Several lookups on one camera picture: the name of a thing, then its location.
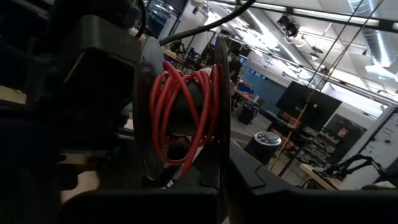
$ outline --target cable spool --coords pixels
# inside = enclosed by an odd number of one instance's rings
[[[183,166],[184,175],[197,147],[206,148],[208,142],[217,144],[221,151],[217,166],[222,169],[226,164],[230,95],[228,55],[222,37],[217,40],[215,62],[210,76],[205,72],[185,76],[164,61],[157,40],[150,37],[142,43],[141,64],[134,72],[132,105],[136,142],[148,178],[159,180],[165,169],[175,166]],[[176,139],[192,144],[186,157],[169,158],[173,152],[169,143]]]

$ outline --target television screen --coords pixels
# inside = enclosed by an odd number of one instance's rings
[[[311,88],[292,82],[280,97],[276,107],[294,118],[298,118],[311,92]],[[300,121],[315,131],[320,131],[340,104],[340,100],[315,90]]]

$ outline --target coiled red wire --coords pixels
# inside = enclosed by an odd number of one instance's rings
[[[202,147],[212,139],[215,134],[219,103],[219,74],[218,66],[214,65],[210,77],[206,72],[193,72],[192,75],[184,75],[170,62],[163,63],[164,71],[155,79],[150,91],[149,110],[152,118],[152,142],[156,154],[168,165],[183,165],[179,177],[186,174],[190,168],[199,147]],[[203,109],[199,115],[188,90],[188,82],[199,82],[204,95]],[[166,133],[170,112],[180,91],[183,92],[187,105],[195,121],[197,132],[191,138],[187,156],[180,160],[171,160],[166,155],[168,145],[175,140]],[[211,119],[208,133],[204,133],[208,120]]]

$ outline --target trash bin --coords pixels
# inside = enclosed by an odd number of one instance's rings
[[[244,150],[262,164],[267,165],[281,142],[282,140],[278,135],[261,131],[251,138]]]

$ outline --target wooden table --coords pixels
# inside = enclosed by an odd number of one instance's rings
[[[314,173],[314,167],[308,164],[300,164],[299,167],[310,177],[312,177],[318,184],[324,187],[326,190],[349,190],[342,187],[340,180],[329,177],[320,177],[318,174]]]

